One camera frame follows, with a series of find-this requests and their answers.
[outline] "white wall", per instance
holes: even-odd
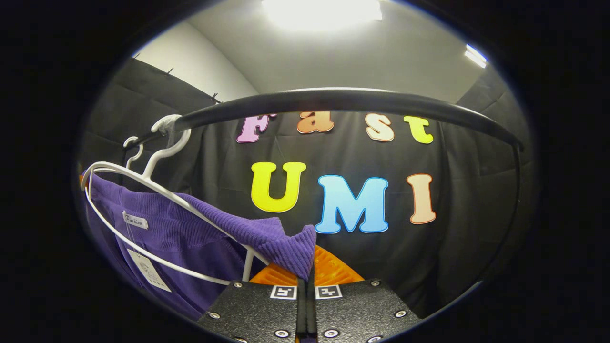
[[[232,63],[187,22],[160,34],[142,47],[136,59],[200,89],[208,95],[218,93],[220,101],[256,95],[258,92]]]

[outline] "ceiling light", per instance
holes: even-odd
[[[481,60],[480,58],[476,57],[472,52],[466,50],[466,52],[464,53],[464,55],[466,55],[466,57],[468,57],[469,59],[471,59],[474,63],[478,64],[479,67],[481,68],[485,68],[487,65],[485,64],[485,62],[483,62],[483,60]]]
[[[487,59],[483,57],[483,55],[481,55],[481,53],[475,50],[472,46],[466,44],[466,50],[470,51],[473,55],[483,60],[483,62],[487,62]]]
[[[262,5],[286,28],[318,31],[381,20],[378,0],[263,0]]]

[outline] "clothing tag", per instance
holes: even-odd
[[[123,219],[127,224],[135,225],[139,228],[148,230],[148,222],[144,218],[136,217],[134,215],[129,215],[123,211]]]
[[[133,250],[127,249],[127,251],[129,252],[131,258],[134,260],[135,265],[137,265],[138,269],[140,269],[140,271],[142,272],[142,275],[144,275],[144,277],[148,280],[148,283],[171,293],[169,287],[167,287],[163,280],[161,280],[161,277],[153,267],[151,260],[149,260],[146,256],[142,256],[136,253]]]

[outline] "hanger hook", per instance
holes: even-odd
[[[131,142],[131,141],[133,141],[133,140],[137,140],[137,139],[138,139],[138,137],[136,137],[136,136],[134,136],[134,135],[133,135],[133,136],[131,136],[131,137],[129,137],[129,138],[128,138],[127,140],[125,140],[125,142],[123,143],[123,148],[127,147],[127,144],[129,144],[129,142]],[[139,158],[140,158],[140,156],[142,156],[142,151],[144,151],[144,144],[140,144],[140,145],[138,146],[138,153],[137,153],[137,154],[135,154],[135,156],[132,156],[132,157],[130,157],[130,158],[127,160],[127,164],[125,165],[125,168],[129,169],[129,166],[131,165],[131,162],[133,162],[133,161],[135,161],[135,160],[139,159]]]
[[[179,114],[166,115],[165,117],[157,120],[157,122],[152,126],[151,131],[157,132],[158,130],[168,130],[173,124],[173,122],[181,116],[182,115]],[[150,180],[154,167],[155,165],[157,165],[157,162],[162,158],[174,156],[175,154],[177,154],[178,151],[180,151],[187,144],[188,139],[190,138],[190,133],[191,129],[184,130],[182,132],[182,137],[180,137],[176,144],[167,149],[161,149],[156,153],[152,154],[150,160],[148,160],[148,164],[146,165],[142,176],[145,179]]]

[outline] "black fabric backdrop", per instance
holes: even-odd
[[[130,60],[112,79],[92,112],[82,144],[80,163],[96,161],[123,164],[124,140],[143,135],[159,118],[187,114],[213,106],[210,96],[141,61]],[[395,138],[372,140],[365,132],[364,115],[333,112],[335,123],[325,133],[300,134],[298,113],[271,118],[255,143],[237,143],[243,121],[232,120],[193,130],[185,148],[162,159],[153,180],[174,192],[189,193],[223,211],[246,218],[279,217],[287,234],[320,222],[323,175],[343,176],[354,196],[371,177],[388,180],[383,233],[318,234],[317,244],[338,256],[364,278],[382,278],[420,317],[428,316],[470,287],[487,269],[490,275],[507,263],[522,242],[536,205],[539,185],[533,143],[517,100],[493,68],[487,67],[474,86],[457,103],[500,122],[525,144],[522,156],[523,195],[516,229],[500,245],[508,227],[515,197],[511,149],[492,137],[430,120],[426,132],[431,144],[416,142],[402,115],[387,114]],[[166,139],[145,144],[145,153],[132,164],[142,172],[148,158],[165,148]],[[130,151],[127,156],[135,154]],[[273,162],[270,195],[283,196],[286,162],[303,162],[301,190],[295,207],[283,213],[258,209],[251,201],[251,166]],[[412,189],[406,178],[417,173],[432,176],[432,209],[437,218],[413,225]],[[105,178],[121,182],[117,175]],[[132,190],[150,190],[129,178]]]

